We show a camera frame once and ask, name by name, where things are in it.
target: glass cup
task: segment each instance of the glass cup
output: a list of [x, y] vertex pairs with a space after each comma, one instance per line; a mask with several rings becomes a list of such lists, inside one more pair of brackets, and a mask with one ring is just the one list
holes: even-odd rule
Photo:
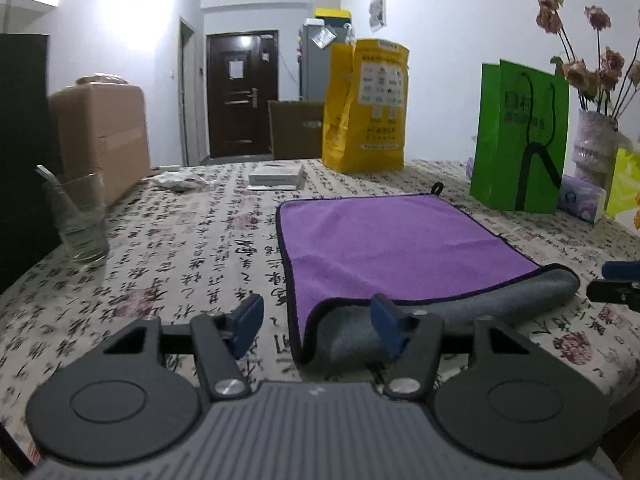
[[92, 173], [61, 187], [47, 182], [45, 190], [71, 260], [81, 266], [102, 264], [109, 254], [102, 176]]

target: flower vase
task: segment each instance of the flower vase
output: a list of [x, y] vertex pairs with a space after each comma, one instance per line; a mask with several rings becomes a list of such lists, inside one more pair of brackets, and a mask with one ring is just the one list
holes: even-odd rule
[[613, 174], [620, 143], [618, 123], [593, 111], [578, 111], [578, 135], [574, 142], [575, 176], [606, 189]]

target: green paper bag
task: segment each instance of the green paper bag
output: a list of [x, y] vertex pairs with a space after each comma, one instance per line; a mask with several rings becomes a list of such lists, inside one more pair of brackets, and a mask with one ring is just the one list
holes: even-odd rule
[[483, 64], [471, 195], [492, 209], [553, 213], [568, 120], [561, 77], [504, 60]]

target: calligraphy tablecloth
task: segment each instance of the calligraphy tablecloth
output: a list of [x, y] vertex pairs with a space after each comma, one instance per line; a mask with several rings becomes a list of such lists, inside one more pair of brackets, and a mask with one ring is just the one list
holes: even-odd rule
[[[37, 454], [24, 409], [34, 389], [137, 317], [184, 323], [196, 314], [232, 310], [251, 292], [259, 293], [265, 321], [241, 367], [252, 384], [300, 380], [287, 338], [277, 205], [296, 198], [429, 192], [437, 181], [445, 185], [445, 200], [537, 263], [559, 262], [580, 276], [574, 300], [518, 329], [588, 377], [613, 402], [638, 383], [640, 314], [591, 304], [585, 297], [586, 284], [599, 277], [604, 261], [638, 258], [640, 238], [614, 221], [604, 218], [593, 227], [562, 212], [491, 211], [469, 196], [469, 182], [457, 162], [415, 160], [404, 171], [354, 177], [306, 160], [303, 189], [279, 192], [246, 190], [255, 166], [196, 168], [217, 181], [203, 192], [176, 194], [141, 184], [109, 214], [111, 253], [104, 266], [75, 268], [58, 248], [0, 297], [0, 416], [29, 456]], [[466, 356], [446, 356], [438, 380], [465, 366]], [[168, 367], [196, 381], [190, 356], [171, 356]], [[384, 372], [320, 379], [379, 382]]]

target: yellow package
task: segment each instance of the yellow package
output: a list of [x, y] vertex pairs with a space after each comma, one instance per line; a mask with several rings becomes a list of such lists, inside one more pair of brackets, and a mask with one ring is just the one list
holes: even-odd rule
[[616, 156], [607, 215], [640, 235], [640, 155], [624, 148]]
[[385, 40], [332, 46], [322, 163], [339, 173], [404, 168], [409, 50]]

